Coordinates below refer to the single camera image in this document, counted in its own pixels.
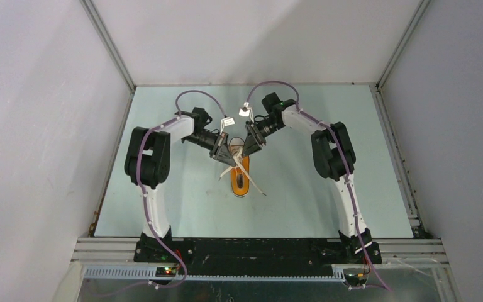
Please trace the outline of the white shoelace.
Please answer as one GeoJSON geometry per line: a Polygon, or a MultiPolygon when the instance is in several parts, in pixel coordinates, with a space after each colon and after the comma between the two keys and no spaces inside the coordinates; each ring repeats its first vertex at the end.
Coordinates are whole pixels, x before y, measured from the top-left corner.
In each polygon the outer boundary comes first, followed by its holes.
{"type": "Polygon", "coordinates": [[[225,169],[218,177],[221,180],[227,174],[230,176],[231,192],[237,198],[245,197],[251,187],[254,187],[258,193],[266,196],[266,193],[260,189],[250,176],[250,157],[243,156],[243,140],[230,143],[228,150],[235,160],[235,166],[225,169]]]}

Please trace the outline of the orange canvas sneaker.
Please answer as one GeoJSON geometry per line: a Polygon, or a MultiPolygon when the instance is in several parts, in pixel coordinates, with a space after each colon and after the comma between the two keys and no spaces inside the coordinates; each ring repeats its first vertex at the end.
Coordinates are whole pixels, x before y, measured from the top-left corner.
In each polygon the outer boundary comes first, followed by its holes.
{"type": "MultiPolygon", "coordinates": [[[[240,137],[234,137],[229,142],[229,150],[233,156],[239,161],[241,166],[248,172],[250,170],[249,156],[242,156],[244,140],[240,137]]],[[[242,168],[235,167],[230,172],[231,175],[231,190],[236,197],[244,197],[250,190],[250,180],[244,173],[242,168]]]]}

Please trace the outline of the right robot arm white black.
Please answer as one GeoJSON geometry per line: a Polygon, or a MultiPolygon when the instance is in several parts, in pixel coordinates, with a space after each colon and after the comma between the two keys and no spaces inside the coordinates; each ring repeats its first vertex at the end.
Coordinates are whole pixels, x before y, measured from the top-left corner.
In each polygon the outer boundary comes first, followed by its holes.
{"type": "Polygon", "coordinates": [[[259,118],[253,116],[248,102],[239,110],[240,116],[248,118],[243,155],[260,151],[268,136],[285,127],[308,134],[317,173],[333,182],[331,192],[338,210],[341,256],[349,263],[358,262],[372,244],[372,237],[355,192],[356,155],[346,126],[341,122],[321,121],[299,108],[294,100],[280,100],[276,93],[266,95],[262,104],[267,114],[259,118]]]}

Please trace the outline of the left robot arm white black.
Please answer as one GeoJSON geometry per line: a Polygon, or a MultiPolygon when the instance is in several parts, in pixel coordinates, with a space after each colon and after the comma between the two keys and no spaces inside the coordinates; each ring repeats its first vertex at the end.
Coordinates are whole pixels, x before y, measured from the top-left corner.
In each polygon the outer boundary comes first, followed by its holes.
{"type": "Polygon", "coordinates": [[[140,190],[142,202],[142,240],[152,240],[149,253],[159,262],[173,256],[171,224],[167,217],[164,184],[170,174],[171,148],[189,142],[209,152],[212,160],[235,167],[230,149],[231,137],[222,127],[209,130],[212,117],[203,108],[182,111],[152,128],[132,130],[124,170],[140,190]]]}

